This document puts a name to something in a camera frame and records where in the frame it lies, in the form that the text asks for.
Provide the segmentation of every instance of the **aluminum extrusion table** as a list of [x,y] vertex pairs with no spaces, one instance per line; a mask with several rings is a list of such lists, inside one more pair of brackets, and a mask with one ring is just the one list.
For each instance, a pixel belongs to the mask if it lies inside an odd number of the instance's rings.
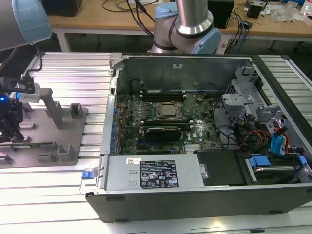
[[[81,172],[99,164],[110,75],[104,53],[46,53],[43,70],[34,73],[51,87],[63,106],[80,102],[89,109],[79,160],[75,166],[0,169],[0,232],[102,234],[265,233],[303,234],[312,230],[312,202],[287,214],[243,215],[181,220],[103,223],[79,192]],[[291,60],[262,59],[312,124],[311,82]],[[30,66],[37,66],[35,58]],[[43,103],[33,105],[43,108]],[[89,180],[89,186],[95,181]]]

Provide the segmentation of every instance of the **wooden desk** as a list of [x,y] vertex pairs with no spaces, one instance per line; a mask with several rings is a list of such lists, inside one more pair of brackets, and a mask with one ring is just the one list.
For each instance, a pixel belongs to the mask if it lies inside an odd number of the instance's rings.
[[[62,51],[70,51],[66,33],[145,35],[132,19],[130,12],[109,12],[102,8],[103,2],[104,0],[83,0],[81,9],[75,17],[49,16],[52,31],[58,35]],[[105,7],[118,10],[116,2],[120,0],[109,0]],[[235,9],[243,2],[245,1],[236,0]],[[152,17],[155,15],[156,7],[156,4],[146,6]],[[275,23],[268,15],[260,15],[258,19],[252,19],[246,17],[245,11],[240,9],[236,11],[243,20],[253,23],[248,39],[312,41],[312,27],[301,21]],[[153,31],[154,23],[145,14],[141,13],[140,17],[146,27]],[[228,27],[220,31],[223,34],[221,44],[225,44],[236,34],[237,25],[234,20],[230,20]]]

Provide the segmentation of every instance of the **desk leg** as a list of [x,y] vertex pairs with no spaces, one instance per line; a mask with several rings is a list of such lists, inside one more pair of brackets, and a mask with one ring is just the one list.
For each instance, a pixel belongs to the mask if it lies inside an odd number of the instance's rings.
[[69,43],[68,43],[68,38],[66,36],[66,33],[64,32],[56,32],[58,36],[58,42],[60,44],[60,47],[62,49],[62,52],[71,52]]
[[276,40],[271,40],[271,41],[270,41],[270,44],[269,44],[269,46],[268,46],[268,49],[269,49],[269,50],[273,49],[273,46],[275,45],[275,43],[276,43]]
[[229,40],[231,40],[232,35],[231,34],[222,34],[221,41],[219,43],[219,46],[216,50],[217,55],[223,55],[225,53],[226,47],[229,43]]

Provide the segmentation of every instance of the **power connector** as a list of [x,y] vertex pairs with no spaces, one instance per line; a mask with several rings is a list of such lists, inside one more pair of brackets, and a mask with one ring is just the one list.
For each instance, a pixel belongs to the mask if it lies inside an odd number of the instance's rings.
[[248,30],[250,30],[252,28],[252,26],[253,26],[252,23],[250,23],[248,21],[245,21],[245,20],[243,21],[243,24],[244,24],[244,28],[248,29]]

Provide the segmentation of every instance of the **green circuit board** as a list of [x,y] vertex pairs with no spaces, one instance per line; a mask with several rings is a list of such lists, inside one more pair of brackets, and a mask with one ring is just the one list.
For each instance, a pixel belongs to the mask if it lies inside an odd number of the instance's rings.
[[[213,127],[211,100],[198,102],[198,94],[186,94],[183,102],[143,102],[139,96],[118,94],[121,154],[186,154],[188,149],[220,149],[222,143]],[[182,131],[176,142],[149,142],[141,135],[142,120],[157,120],[177,113],[174,119],[192,121],[190,131]]]

